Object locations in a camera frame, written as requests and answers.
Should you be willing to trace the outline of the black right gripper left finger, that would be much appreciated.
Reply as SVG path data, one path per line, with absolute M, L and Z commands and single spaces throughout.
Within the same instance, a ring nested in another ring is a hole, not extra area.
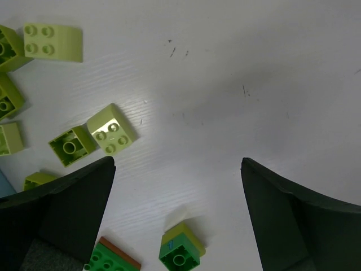
M 82 270 L 90 261 L 115 177 L 101 158 L 1 198 L 1 270 Z

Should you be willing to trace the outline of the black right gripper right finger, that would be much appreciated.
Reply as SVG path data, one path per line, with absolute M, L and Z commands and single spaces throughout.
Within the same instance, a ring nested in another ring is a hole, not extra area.
M 242 160 L 241 178 L 263 270 L 360 270 L 360 206 L 251 158 Z

